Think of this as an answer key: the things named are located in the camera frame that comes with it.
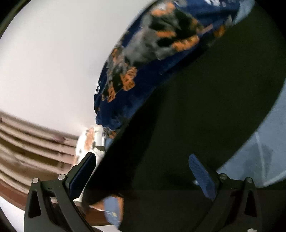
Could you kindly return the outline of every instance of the black fabric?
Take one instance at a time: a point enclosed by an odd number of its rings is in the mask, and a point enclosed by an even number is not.
[[[273,2],[272,0],[256,0],[256,2],[267,11],[275,21],[283,36],[286,37],[284,8],[281,3]]]
[[[195,153],[214,170],[224,164],[270,111],[285,76],[285,39],[256,5],[152,94],[109,148],[83,205],[120,194],[122,232],[192,231],[211,201],[192,183],[188,156]],[[259,190],[263,231],[285,208],[285,186]]]

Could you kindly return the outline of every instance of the orange pattern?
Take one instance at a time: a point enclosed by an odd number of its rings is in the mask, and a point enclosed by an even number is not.
[[[167,15],[172,13],[172,11],[175,9],[175,5],[171,2],[168,2],[166,5],[166,9],[162,10],[162,9],[154,9],[151,14],[153,16],[157,16],[157,17],[161,17],[162,15]]]
[[[210,31],[212,28],[213,28],[213,25],[210,24],[210,25],[208,25],[207,27],[205,27],[205,28],[203,28],[203,29],[197,28],[196,31],[197,31],[197,33],[204,34],[204,33],[208,32],[208,31]]]
[[[93,140],[94,140],[94,128],[90,128],[86,134],[86,140],[85,140],[85,143],[84,143],[84,149],[86,151],[89,151],[91,146],[92,146],[92,143],[93,143]]]
[[[112,131],[109,135],[109,138],[114,139],[116,137],[116,135],[117,135],[116,132]]]
[[[219,29],[217,29],[217,30],[214,32],[214,36],[215,36],[216,38],[222,37],[222,36],[224,35],[225,31],[226,31],[225,26],[224,26],[224,25],[221,25],[221,26],[219,27]]]
[[[197,24],[198,24],[198,20],[195,18],[192,18],[192,25],[197,26]]]
[[[133,81],[133,78],[137,75],[137,68],[132,67],[129,69],[125,75],[120,74],[120,78],[122,80],[123,84],[123,90],[128,91],[129,89],[132,89],[135,86],[135,82]]]
[[[197,35],[193,35],[187,39],[183,39],[178,42],[174,42],[172,44],[172,47],[176,49],[176,51],[184,51],[192,48],[194,45],[196,45],[200,41],[200,38]]]
[[[113,87],[113,83],[111,82],[110,83],[110,86],[108,88],[108,98],[107,98],[107,102],[111,102],[115,99],[115,90],[114,90],[114,87]]]
[[[94,208],[96,210],[104,211],[104,201],[99,201],[93,205],[90,205],[91,208]]]
[[[118,51],[118,49],[117,48],[115,48],[113,51],[112,51],[112,53],[111,53],[111,56],[113,57],[113,62],[115,63],[116,62],[116,60],[117,60],[117,57],[116,57],[116,53],[117,53],[117,51]]]
[[[161,38],[176,36],[176,32],[174,31],[157,31],[156,34],[158,37],[161,37]]]

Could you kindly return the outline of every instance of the blue gripper pad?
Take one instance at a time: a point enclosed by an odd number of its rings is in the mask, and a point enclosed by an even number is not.
[[[89,152],[83,160],[72,167],[65,182],[70,199],[78,198],[96,167],[96,156]]]
[[[189,156],[189,167],[204,195],[213,201],[217,196],[217,188],[215,182],[194,154]]]

